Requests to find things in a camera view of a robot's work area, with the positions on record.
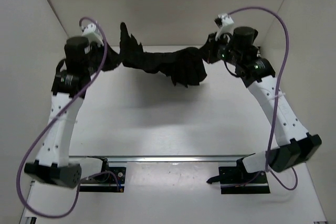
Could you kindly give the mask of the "black pleated skirt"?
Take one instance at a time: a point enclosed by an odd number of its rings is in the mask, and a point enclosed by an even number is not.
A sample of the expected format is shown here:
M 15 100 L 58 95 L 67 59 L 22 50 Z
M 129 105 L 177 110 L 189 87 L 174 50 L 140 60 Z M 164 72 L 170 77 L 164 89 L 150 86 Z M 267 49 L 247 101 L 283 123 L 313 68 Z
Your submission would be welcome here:
M 187 47 L 173 52 L 146 52 L 141 43 L 128 32 L 126 23 L 120 24 L 119 52 L 108 48 L 102 71 L 112 71 L 119 65 L 139 69 L 149 74 L 162 73 L 173 85 L 198 86 L 207 77 L 203 63 L 204 51 Z

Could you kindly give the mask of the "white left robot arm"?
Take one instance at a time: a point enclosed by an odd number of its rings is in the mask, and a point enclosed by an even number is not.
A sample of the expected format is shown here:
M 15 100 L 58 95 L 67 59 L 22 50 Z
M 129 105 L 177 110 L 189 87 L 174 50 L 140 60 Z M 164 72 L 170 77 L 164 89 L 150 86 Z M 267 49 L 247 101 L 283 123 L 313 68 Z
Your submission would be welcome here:
M 86 86 L 99 67 L 109 63 L 112 51 L 105 40 L 94 35 L 74 36 L 64 46 L 65 58 L 55 70 L 51 87 L 50 128 L 33 162 L 24 166 L 25 174 L 40 183 L 75 188 L 83 171 L 91 171 L 98 181 L 109 177 L 110 168 L 97 157 L 81 163 L 69 161 L 70 141 L 77 114 L 86 96 Z

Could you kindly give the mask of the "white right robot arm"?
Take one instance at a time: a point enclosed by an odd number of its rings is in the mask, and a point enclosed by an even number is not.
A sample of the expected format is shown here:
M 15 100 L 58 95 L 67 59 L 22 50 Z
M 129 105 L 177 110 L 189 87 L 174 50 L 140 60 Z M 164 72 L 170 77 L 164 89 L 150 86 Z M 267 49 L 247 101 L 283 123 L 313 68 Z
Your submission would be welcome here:
M 248 182 L 254 173 L 268 168 L 279 173 L 304 163 L 322 144 L 320 136 L 311 135 L 290 107 L 277 85 L 280 75 L 258 54 L 253 44 L 257 35 L 251 27 L 237 27 L 232 34 L 224 33 L 219 39 L 215 33 L 209 34 L 202 47 L 208 62 L 222 60 L 235 67 L 233 76 L 240 78 L 258 101 L 271 125 L 270 136 L 278 145 L 239 159 L 235 175 L 241 182 Z

